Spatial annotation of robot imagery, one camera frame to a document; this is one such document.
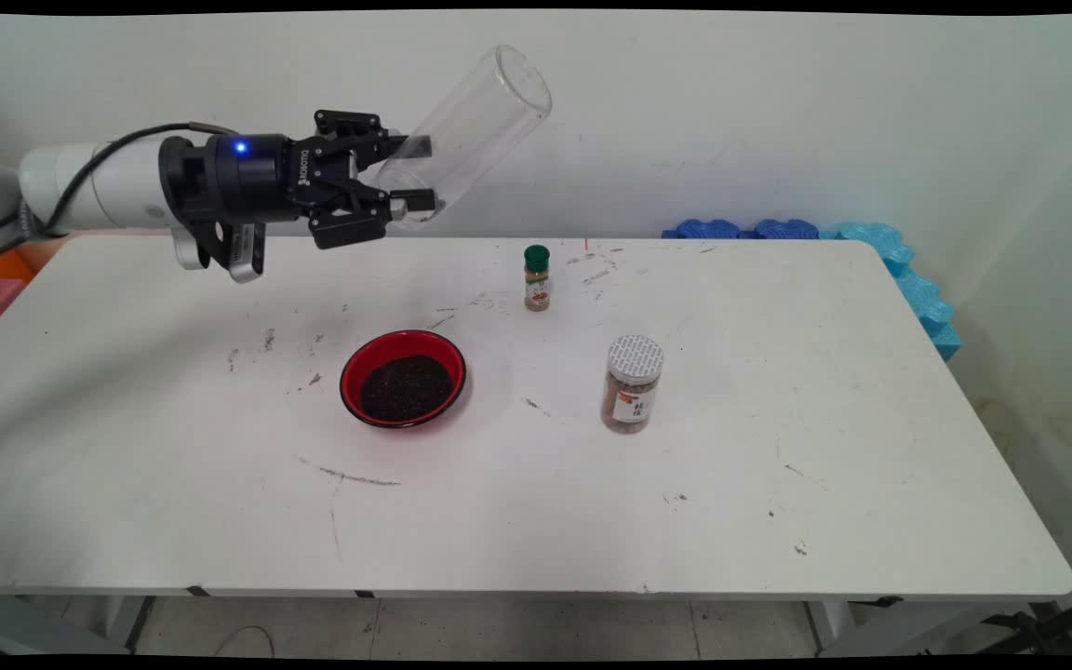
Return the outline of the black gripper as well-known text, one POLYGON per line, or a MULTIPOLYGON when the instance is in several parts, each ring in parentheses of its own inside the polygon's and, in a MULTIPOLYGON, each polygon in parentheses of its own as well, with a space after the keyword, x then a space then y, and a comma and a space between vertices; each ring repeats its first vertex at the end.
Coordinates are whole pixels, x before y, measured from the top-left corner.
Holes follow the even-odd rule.
POLYGON ((387 225, 437 209, 430 188, 383 191, 356 174, 384 161, 434 157, 429 135, 404 135, 377 114, 318 110, 315 135, 214 135, 200 145, 160 144, 160 181, 184 229, 215 224, 280 223, 309 218, 319 249, 382 240, 387 225))

